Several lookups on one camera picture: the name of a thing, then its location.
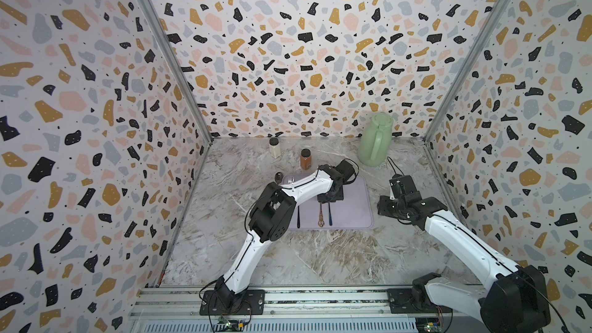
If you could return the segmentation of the iridescent rainbow spoon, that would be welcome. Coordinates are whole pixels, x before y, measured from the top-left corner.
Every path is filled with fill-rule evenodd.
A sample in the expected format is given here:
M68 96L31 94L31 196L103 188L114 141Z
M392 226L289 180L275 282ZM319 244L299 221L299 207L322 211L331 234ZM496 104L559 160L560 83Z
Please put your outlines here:
M331 203L328 203L328 223L329 223L329 226L331 226L331 227L333 226Z

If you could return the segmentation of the gold ornate fork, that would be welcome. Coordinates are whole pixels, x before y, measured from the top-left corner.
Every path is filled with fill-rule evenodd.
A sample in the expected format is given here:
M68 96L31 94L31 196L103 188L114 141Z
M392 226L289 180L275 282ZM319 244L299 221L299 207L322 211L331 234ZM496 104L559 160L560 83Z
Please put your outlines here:
M319 204L319 219L318 219L318 226L323 228L325 226L325 219L323 214L323 204Z

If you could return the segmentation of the lavender plastic tray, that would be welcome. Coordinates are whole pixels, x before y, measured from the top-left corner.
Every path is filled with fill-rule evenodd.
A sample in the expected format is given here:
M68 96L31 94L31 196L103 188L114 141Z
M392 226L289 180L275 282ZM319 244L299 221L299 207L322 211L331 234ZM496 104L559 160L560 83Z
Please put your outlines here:
M282 181L282 186L294 188L297 193L316 194L320 189L327 189L330 176L324 171L317 171L305 177L302 174L288 174ZM364 177L357 177L354 183L343 187L344 199L331 202L331 213L333 226L328 223L328 204L323 203L323 214L325 226L318 226L319 202L316 196L307 201L301 197L298 199L298 206L301 214L301 228L297 229L297 208L290 221L290 231L313 231L313 230L357 230L368 229L373 226L373 215L368 196L368 190Z

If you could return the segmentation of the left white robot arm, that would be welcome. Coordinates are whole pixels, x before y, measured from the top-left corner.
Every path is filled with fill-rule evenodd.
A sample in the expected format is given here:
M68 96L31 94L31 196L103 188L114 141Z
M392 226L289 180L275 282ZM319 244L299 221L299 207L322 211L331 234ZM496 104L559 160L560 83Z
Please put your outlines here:
M344 159L336 166L323 164L294 183L269 183L245 217L247 237L229 270L216 280L212 300L225 311L237 311L259 261L272 242L285 235L298 205L317 196L333 200L358 174L357 163Z

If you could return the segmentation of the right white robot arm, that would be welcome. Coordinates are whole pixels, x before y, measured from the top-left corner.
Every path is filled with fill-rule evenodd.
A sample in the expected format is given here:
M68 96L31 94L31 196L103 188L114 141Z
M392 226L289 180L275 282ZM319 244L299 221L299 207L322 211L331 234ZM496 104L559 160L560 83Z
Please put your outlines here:
M410 289L417 311L450 308L482 323L491 332L535 332L550 324L550 302L543 274L522 267L468 230L436 198L413 194L409 202L382 196L378 213L427 232L445 245L480 281L479 287L438 273L418 277Z

